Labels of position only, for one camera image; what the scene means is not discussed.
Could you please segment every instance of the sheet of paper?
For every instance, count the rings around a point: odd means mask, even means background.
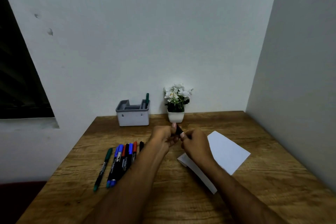
[[[214,159],[223,169],[225,169],[225,171],[229,173],[229,175],[233,175],[238,167],[240,167],[240,165],[250,155],[247,150],[243,149],[217,131],[214,131],[208,135],[208,141]],[[213,194],[217,192],[217,189],[213,183],[187,156],[187,154],[182,154],[179,156],[178,161],[180,161],[185,167],[188,166],[195,174],[197,174],[197,176],[204,182],[204,184]]]

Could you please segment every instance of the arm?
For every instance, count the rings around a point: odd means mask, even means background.
[[[169,147],[179,138],[172,126],[156,126],[136,160],[82,222],[83,224],[136,223],[151,192],[155,175]]]
[[[217,164],[212,156],[208,138],[200,129],[189,131],[186,135],[184,133],[180,135],[181,147],[215,185],[232,217],[238,223],[286,223]]]

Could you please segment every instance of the wood grain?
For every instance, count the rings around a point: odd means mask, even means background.
[[[152,115],[145,127],[119,127],[115,116],[97,117],[34,199],[19,224],[80,223],[108,192],[108,163],[101,186],[93,185],[109,147],[147,141],[155,125],[169,125],[166,115]],[[264,129],[242,111],[186,114],[183,130],[214,130],[251,155],[234,177],[290,223],[336,223],[336,198]],[[233,223],[219,194],[212,195],[176,158],[180,143],[163,160],[142,222]]]

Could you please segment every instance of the potted plant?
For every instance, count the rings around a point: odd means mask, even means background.
[[[184,105],[190,102],[191,90],[185,90],[181,84],[174,84],[172,87],[165,88],[165,98],[168,99],[168,118],[171,123],[180,123],[184,117]]]

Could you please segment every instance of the pen holder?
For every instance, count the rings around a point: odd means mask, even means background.
[[[146,100],[140,105],[130,105],[129,100],[121,100],[116,108],[119,126],[147,126],[149,125],[149,100],[146,108]]]

